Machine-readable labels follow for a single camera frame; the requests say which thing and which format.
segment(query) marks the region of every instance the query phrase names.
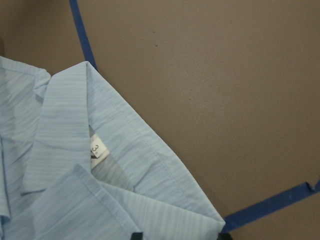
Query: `light blue shirt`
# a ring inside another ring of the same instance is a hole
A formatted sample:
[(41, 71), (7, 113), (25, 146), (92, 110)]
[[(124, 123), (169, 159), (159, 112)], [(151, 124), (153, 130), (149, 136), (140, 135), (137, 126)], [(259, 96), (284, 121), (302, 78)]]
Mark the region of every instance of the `light blue shirt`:
[[(89, 126), (110, 155), (91, 170)], [(90, 65), (0, 57), (5, 240), (214, 240), (225, 222), (175, 153)]]

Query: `blue painter's tape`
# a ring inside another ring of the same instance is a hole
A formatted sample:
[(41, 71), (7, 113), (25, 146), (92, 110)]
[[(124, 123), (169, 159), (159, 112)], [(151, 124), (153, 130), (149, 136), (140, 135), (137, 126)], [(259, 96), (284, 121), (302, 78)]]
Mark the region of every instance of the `blue painter's tape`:
[(86, 29), (84, 26), (84, 23), (81, 18), (79, 6), (77, 0), (69, 0), (71, 11), (72, 11), (72, 16), (74, 20), (74, 24), (76, 27), (76, 31), (78, 33), (78, 37), (81, 43), (81, 48), (83, 51), (84, 59), (88, 62), (91, 63), (91, 65), (97, 69), (96, 61), (94, 58), (94, 54), (92, 53), (89, 39), (87, 37)]
[(248, 223), (258, 220), (266, 215), (299, 202), (319, 192), (320, 180), (314, 186), (308, 184), (307, 182), (295, 186), (287, 191), (281, 192), (275, 196), (227, 216), (224, 219), (225, 226), (222, 229), (222, 233), (228, 233), (232, 230), (240, 228)]

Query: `brown surface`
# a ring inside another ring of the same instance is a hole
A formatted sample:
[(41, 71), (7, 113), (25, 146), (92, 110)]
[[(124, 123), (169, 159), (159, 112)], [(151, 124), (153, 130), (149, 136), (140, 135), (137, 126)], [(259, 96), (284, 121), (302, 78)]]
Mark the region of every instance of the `brown surface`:
[[(100, 73), (226, 216), (320, 175), (320, 1), (79, 0)], [(68, 1), (0, 1), (8, 58), (83, 61)], [(232, 232), (319, 239), (320, 195)]]

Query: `shirt collar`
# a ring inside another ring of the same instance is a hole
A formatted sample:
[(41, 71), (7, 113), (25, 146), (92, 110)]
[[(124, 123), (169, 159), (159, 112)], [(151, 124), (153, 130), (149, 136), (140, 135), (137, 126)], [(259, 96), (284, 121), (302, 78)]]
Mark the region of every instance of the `shirt collar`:
[(43, 98), (43, 105), (21, 193), (46, 189), (75, 164), (90, 171), (88, 64), (63, 70), (49, 82), (35, 82), (33, 91)]

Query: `clothing label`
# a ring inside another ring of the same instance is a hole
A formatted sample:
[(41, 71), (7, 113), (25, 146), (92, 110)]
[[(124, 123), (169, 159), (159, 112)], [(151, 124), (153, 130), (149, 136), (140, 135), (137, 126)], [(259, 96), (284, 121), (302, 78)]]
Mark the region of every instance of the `clothing label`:
[(110, 152), (97, 134), (94, 134), (90, 138), (90, 141), (91, 169), (93, 169), (101, 163), (110, 154)]

